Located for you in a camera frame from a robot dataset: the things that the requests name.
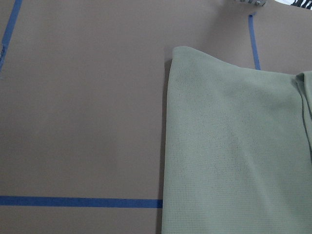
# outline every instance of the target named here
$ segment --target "textured fabric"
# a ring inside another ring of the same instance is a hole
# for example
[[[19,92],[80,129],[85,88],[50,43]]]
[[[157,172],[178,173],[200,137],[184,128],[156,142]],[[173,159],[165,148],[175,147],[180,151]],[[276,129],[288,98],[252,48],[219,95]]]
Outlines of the textured fabric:
[[[176,47],[163,234],[312,233],[312,72],[241,68]]]

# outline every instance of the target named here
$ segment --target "green cloth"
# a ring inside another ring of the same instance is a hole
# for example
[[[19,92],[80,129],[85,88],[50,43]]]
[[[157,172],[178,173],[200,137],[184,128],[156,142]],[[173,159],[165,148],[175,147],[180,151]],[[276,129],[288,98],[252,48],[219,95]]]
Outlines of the green cloth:
[[[312,72],[241,68],[176,47],[163,234],[312,234]]]

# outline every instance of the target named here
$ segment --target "cloth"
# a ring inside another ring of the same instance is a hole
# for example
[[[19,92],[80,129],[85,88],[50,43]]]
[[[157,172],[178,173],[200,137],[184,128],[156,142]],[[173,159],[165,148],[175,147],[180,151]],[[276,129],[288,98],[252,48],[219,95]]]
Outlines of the cloth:
[[[241,68],[176,47],[163,234],[312,233],[312,72]]]

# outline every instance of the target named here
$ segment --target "towel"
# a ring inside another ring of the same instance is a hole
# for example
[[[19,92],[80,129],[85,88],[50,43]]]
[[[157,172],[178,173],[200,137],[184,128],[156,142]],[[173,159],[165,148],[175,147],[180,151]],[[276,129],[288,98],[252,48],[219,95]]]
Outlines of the towel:
[[[312,72],[173,50],[163,234],[312,233]]]

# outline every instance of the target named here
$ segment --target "blue tape strip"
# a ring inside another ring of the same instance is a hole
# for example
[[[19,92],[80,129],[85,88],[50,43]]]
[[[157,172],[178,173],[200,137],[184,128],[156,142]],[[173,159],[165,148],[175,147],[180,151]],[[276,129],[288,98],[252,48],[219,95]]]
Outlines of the blue tape strip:
[[[256,14],[256,12],[249,15],[248,25],[249,25],[250,40],[252,42],[252,48],[253,48],[254,66],[255,66],[256,70],[261,70],[259,56],[258,56],[258,50],[257,50],[257,44],[255,41],[255,35],[254,35],[254,15],[255,14]]]
[[[162,208],[162,200],[0,196],[0,206],[58,206],[58,207],[115,207],[115,208]]]
[[[4,64],[4,58],[5,58],[6,52],[9,48],[10,40],[13,34],[13,29],[14,29],[16,20],[19,15],[21,4],[22,4],[22,0],[15,0],[8,24],[6,26],[6,29],[2,38],[2,50],[0,53],[0,72]]]

